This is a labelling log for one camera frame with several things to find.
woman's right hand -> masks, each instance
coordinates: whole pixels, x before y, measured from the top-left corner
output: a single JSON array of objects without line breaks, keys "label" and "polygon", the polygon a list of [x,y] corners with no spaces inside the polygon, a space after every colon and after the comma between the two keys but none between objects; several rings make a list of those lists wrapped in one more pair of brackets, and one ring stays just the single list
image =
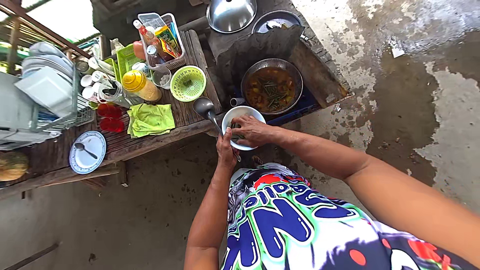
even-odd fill
[{"label": "woman's right hand", "polygon": [[232,119],[232,123],[239,124],[240,128],[232,129],[233,134],[240,134],[245,139],[238,140],[238,144],[259,147],[272,142],[272,134],[275,129],[263,122],[260,122],[253,116],[243,115]]}]

soup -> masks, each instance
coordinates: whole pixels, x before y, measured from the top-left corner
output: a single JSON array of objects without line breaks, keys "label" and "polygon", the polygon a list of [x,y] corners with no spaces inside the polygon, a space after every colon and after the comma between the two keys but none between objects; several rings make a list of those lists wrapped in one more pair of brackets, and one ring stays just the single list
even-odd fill
[{"label": "soup", "polygon": [[248,104],[259,111],[284,110],[294,102],[295,84],[287,71],[266,67],[250,76],[245,95]]}]

red cup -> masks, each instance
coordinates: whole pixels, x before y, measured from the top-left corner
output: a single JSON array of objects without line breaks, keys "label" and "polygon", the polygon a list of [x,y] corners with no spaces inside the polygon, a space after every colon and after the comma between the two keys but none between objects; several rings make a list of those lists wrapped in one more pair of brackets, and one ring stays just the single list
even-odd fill
[{"label": "red cup", "polygon": [[103,118],[100,121],[100,129],[108,132],[122,132],[125,129],[125,126],[120,120]]},{"label": "red cup", "polygon": [[96,110],[98,115],[118,119],[121,117],[121,109],[110,104],[100,104]]}]

green colander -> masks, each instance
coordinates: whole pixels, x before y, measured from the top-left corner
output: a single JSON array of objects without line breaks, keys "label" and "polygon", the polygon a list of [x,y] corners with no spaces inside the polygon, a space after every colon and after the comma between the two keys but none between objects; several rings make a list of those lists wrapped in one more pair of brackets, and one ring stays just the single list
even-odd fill
[{"label": "green colander", "polygon": [[207,78],[203,70],[196,66],[184,66],[172,76],[170,91],[174,98],[189,102],[202,95],[206,84]]}]

towel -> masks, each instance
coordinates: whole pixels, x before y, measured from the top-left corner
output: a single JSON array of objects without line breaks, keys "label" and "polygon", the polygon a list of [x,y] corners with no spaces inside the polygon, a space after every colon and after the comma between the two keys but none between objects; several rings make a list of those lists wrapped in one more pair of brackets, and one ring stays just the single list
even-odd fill
[{"label": "towel", "polygon": [[146,135],[162,135],[175,128],[172,105],[138,104],[127,111],[130,116],[127,134],[132,138]]}]

